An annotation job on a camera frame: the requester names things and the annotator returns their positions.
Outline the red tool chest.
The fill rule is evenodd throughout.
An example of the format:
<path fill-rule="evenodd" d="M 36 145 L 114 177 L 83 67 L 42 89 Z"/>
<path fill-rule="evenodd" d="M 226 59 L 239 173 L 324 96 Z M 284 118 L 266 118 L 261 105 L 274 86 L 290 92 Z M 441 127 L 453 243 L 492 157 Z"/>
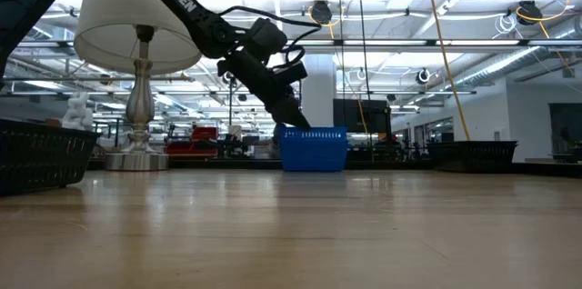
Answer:
<path fill-rule="evenodd" d="M 218 157 L 216 127 L 194 127 L 189 135 L 172 135 L 167 138 L 165 152 L 170 156 L 194 159 Z"/>

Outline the black cabinet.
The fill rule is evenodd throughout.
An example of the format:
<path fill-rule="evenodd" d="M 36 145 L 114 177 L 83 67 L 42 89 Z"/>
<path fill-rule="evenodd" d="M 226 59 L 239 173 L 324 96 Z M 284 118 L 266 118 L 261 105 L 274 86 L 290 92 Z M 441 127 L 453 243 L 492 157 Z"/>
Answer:
<path fill-rule="evenodd" d="M 344 128 L 349 141 L 373 143 L 391 132 L 390 108 L 383 100 L 333 100 L 334 127 Z"/>

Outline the black slotted plastic basket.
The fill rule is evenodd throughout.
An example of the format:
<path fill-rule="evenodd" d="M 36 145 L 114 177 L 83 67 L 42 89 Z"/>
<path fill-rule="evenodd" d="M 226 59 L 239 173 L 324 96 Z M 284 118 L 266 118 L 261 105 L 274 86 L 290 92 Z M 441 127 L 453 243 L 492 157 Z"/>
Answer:
<path fill-rule="evenodd" d="M 427 145 L 435 169 L 477 174 L 507 172 L 516 148 L 517 141 L 456 141 Z"/>
<path fill-rule="evenodd" d="M 0 119 L 0 196 L 80 182 L 99 134 Z"/>

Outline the blue slotted plastic basket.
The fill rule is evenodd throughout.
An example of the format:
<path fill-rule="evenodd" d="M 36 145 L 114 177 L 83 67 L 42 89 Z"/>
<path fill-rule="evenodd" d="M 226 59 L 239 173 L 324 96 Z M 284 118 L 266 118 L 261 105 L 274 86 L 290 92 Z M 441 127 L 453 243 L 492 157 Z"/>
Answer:
<path fill-rule="evenodd" d="M 345 146 L 288 146 L 281 149 L 286 172 L 340 172 L 346 163 Z"/>
<path fill-rule="evenodd" d="M 285 154 L 339 154 L 348 146 L 345 127 L 281 127 L 277 134 Z"/>

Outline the white shade silver table lamp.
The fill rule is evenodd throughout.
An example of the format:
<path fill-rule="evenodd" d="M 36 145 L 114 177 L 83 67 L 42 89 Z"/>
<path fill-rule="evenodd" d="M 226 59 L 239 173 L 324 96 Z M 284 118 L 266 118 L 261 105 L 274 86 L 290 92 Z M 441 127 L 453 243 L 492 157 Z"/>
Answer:
<path fill-rule="evenodd" d="M 161 0 L 83 0 L 74 48 L 91 65 L 135 77 L 125 115 L 129 146 L 108 154 L 110 171 L 161 171 L 168 155 L 149 145 L 155 118 L 150 78 L 183 71 L 202 53 L 184 24 Z"/>

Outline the white knobbly figure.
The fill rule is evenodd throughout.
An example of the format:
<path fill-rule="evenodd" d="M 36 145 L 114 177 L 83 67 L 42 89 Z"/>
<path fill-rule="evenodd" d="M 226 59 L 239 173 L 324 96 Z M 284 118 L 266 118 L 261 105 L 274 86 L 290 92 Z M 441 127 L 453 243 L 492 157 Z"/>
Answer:
<path fill-rule="evenodd" d="M 61 126 L 74 130 L 89 130 L 93 124 L 93 112 L 86 107 L 89 94 L 75 92 L 67 100 L 67 110 L 61 121 Z"/>

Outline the white building column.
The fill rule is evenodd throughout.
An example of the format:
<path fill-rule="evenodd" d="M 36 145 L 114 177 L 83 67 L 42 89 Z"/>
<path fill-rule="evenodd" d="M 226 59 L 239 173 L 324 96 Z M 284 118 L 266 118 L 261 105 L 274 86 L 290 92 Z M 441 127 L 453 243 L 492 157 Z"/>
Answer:
<path fill-rule="evenodd" d="M 307 55 L 304 65 L 308 77 L 302 82 L 302 112 L 313 127 L 331 127 L 336 94 L 336 64 L 333 57 Z"/>

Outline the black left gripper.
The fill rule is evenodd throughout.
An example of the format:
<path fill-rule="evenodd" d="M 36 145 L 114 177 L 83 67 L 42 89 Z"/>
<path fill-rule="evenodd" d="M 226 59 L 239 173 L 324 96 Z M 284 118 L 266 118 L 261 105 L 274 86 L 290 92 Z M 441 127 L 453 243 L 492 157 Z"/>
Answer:
<path fill-rule="evenodd" d="M 278 124 L 310 127 L 292 90 L 276 81 L 275 74 L 267 69 L 247 50 L 234 51 L 217 63 L 218 75 L 230 73 L 255 95 Z"/>

